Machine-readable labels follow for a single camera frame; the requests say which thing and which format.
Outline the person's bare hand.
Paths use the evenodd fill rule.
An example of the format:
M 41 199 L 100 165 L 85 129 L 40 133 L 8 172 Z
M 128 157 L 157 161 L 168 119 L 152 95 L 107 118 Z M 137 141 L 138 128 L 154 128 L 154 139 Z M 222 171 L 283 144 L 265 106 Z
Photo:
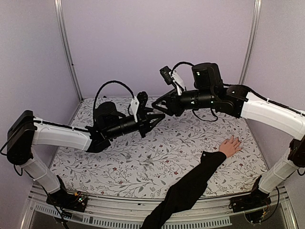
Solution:
M 241 151 L 241 141 L 238 137 L 232 135 L 229 139 L 224 140 L 220 146 L 219 151 L 223 153 L 226 158 L 233 156 L 235 153 Z

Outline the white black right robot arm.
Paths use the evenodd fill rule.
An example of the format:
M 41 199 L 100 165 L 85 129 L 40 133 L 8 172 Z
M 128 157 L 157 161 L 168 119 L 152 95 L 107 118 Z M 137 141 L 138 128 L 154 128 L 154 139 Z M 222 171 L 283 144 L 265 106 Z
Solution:
M 153 108 L 181 116 L 185 110 L 211 108 L 235 118 L 269 125 L 293 137 L 289 149 L 261 175 L 246 198 L 250 208 L 258 207 L 276 186 L 305 166 L 305 113 L 267 99 L 245 85 L 224 84 L 216 63 L 192 65 L 194 90 L 186 90 L 175 69 L 165 66 L 160 74 L 174 89 L 153 102 Z

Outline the black sleeved forearm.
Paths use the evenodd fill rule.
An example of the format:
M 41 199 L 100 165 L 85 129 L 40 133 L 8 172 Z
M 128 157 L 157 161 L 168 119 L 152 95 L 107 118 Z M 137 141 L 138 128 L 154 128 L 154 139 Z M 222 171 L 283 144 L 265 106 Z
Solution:
M 168 189 L 165 199 L 145 218 L 141 228 L 160 229 L 172 214 L 190 210 L 225 160 L 222 152 L 203 151 L 200 163 Z

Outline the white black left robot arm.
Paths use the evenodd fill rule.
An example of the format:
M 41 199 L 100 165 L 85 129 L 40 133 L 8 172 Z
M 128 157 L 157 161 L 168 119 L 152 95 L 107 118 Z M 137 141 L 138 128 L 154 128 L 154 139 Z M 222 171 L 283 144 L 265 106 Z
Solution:
M 71 197 L 65 192 L 60 179 L 38 158 L 33 145 L 48 145 L 74 148 L 88 153 L 100 153 L 119 136 L 139 132 L 145 137 L 165 115 L 136 102 L 132 115 L 117 111 L 115 103 L 104 102 L 93 111 L 93 125 L 78 128 L 47 122 L 36 118 L 31 110 L 24 111 L 9 129 L 7 142 L 1 148 L 6 150 L 7 160 L 29 173 L 60 207 L 67 207 Z

